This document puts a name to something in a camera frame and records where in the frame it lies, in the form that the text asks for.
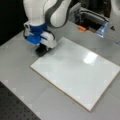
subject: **white rectangular board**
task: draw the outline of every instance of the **white rectangular board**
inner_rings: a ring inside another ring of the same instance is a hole
[[[120,71],[118,65],[64,37],[31,68],[88,111]]]

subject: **table surface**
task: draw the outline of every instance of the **table surface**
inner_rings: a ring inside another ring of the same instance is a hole
[[[53,30],[57,40],[66,37],[120,65],[120,46],[68,22]],[[36,47],[24,40],[22,32],[0,47],[0,81],[42,120],[118,120],[120,118],[120,75],[109,86],[96,107],[86,111],[30,66],[37,59]]]

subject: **wall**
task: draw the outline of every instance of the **wall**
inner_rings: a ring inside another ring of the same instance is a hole
[[[23,30],[23,0],[0,0],[0,45]]]

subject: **black cable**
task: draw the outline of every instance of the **black cable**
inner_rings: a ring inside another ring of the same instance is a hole
[[[101,15],[98,15],[98,14],[93,13],[93,12],[91,12],[91,11],[84,11],[84,10],[82,10],[81,12],[83,12],[83,13],[84,13],[84,12],[86,12],[86,13],[91,13],[91,14],[93,14],[93,15],[96,15],[96,16],[102,18],[104,21],[109,22],[107,19],[105,19],[105,17],[102,17]]]

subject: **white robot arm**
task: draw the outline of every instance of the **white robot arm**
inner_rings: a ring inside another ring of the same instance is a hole
[[[111,0],[111,5],[111,15],[105,31],[105,37],[120,43],[120,0]]]
[[[59,28],[65,25],[72,2],[73,0],[24,0],[28,17],[28,22],[24,24],[26,39],[36,45],[54,48],[55,36],[48,30],[48,26]]]

